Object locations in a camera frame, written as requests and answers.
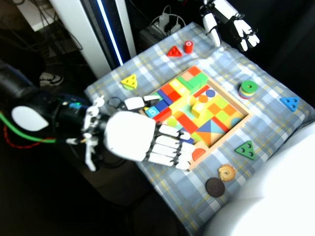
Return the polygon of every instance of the light blue block with number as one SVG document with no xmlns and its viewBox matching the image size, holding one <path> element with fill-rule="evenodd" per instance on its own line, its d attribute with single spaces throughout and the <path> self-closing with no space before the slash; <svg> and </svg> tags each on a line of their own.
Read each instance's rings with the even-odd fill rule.
<svg viewBox="0 0 315 236">
<path fill-rule="evenodd" d="M 158 109 L 155 106 L 150 107 L 148 110 L 146 110 L 146 114 L 149 118 L 155 117 L 157 114 L 159 114 Z"/>
</svg>

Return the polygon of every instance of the tablecloth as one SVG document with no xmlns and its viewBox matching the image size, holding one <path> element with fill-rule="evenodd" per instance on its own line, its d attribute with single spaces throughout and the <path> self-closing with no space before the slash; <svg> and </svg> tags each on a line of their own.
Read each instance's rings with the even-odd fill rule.
<svg viewBox="0 0 315 236">
<path fill-rule="evenodd" d="M 183 52 L 183 44 L 187 40 L 194 42 L 193 53 L 190 55 Z M 174 45 L 183 52 L 182 57 L 166 56 Z M 188 67 L 197 65 L 254 113 L 253 118 L 243 128 L 237 130 L 191 172 L 152 163 L 138 163 L 155 190 L 175 212 L 191 235 L 200 233 L 198 229 L 234 195 L 298 127 L 315 119 L 315 110 L 302 99 L 294 113 L 284 106 L 280 101 L 281 97 L 297 95 L 236 49 L 225 43 L 222 43 L 219 48 L 211 45 L 212 42 L 205 35 L 204 29 L 191 23 L 86 89 L 86 94 L 91 100 L 100 95 L 104 95 L 105 99 L 112 96 L 118 96 L 121 99 L 143 96 L 158 89 L 160 85 Z M 133 73 L 137 76 L 138 88 L 133 91 L 126 90 L 120 84 L 120 80 Z M 255 81 L 259 89 L 252 99 L 244 100 L 238 96 L 237 89 L 242 81 L 248 79 Z M 110 107 L 104 107 L 102 111 L 110 114 L 114 112 Z M 248 140 L 253 142 L 257 155 L 255 161 L 234 152 L 235 148 Z M 209 178 L 218 176 L 218 168 L 222 164 L 232 165 L 237 170 L 237 174 L 233 181 L 225 183 L 224 195 L 213 198 L 206 192 L 205 183 Z"/>
</svg>

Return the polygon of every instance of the green cable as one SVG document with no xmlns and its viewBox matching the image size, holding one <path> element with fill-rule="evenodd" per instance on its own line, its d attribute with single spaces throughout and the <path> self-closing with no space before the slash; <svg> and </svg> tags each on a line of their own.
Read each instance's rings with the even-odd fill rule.
<svg viewBox="0 0 315 236">
<path fill-rule="evenodd" d="M 35 138 L 32 137 L 30 135 L 24 134 L 22 133 L 20 130 L 18 130 L 17 128 L 15 128 L 15 126 L 13 124 L 11 124 L 11 122 L 5 118 L 5 116 L 3 115 L 3 113 L 0 111 L 0 119 L 3 121 L 3 123 L 8 126 L 15 134 L 17 134 L 18 136 L 24 138 L 24 139 L 28 139 L 34 142 L 43 142 L 43 143 L 48 143 L 48 144 L 54 144 L 56 142 L 56 139 L 48 139 L 48 140 L 43 140 L 40 138 Z"/>
</svg>

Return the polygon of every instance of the led light strip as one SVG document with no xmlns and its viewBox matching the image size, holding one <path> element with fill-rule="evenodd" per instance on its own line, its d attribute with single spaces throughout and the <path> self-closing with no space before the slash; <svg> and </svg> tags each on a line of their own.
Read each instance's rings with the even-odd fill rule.
<svg viewBox="0 0 315 236">
<path fill-rule="evenodd" d="M 118 61 L 119 61 L 120 65 L 123 65 L 123 61 L 122 61 L 122 58 L 120 56 L 120 53 L 119 53 L 119 50 L 118 50 L 118 47 L 117 47 L 117 44 L 116 44 L 116 41 L 115 41 L 115 38 L 114 38 L 114 35 L 113 35 L 113 32 L 112 32 L 112 29 L 110 28 L 110 25 L 109 25 L 109 22 L 108 22 L 106 13 L 105 13 L 105 9 L 104 9 L 103 3 L 102 3 L 101 0 L 97 0 L 97 4 L 98 4 L 98 7 L 99 7 L 100 12 L 102 14 L 102 17 L 104 19 L 104 23 L 105 23 L 105 25 L 107 27 L 110 39 L 112 40 L 112 43 L 113 43 L 113 46 L 114 46 L 114 49 L 115 49 Z"/>
</svg>

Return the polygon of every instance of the black and white shoe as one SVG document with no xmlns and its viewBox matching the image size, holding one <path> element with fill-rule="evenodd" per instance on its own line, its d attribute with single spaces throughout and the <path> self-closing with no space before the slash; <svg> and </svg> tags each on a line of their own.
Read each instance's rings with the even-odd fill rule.
<svg viewBox="0 0 315 236">
<path fill-rule="evenodd" d="M 63 82 L 63 77 L 50 73 L 42 73 L 39 77 L 40 86 L 59 86 Z"/>
</svg>

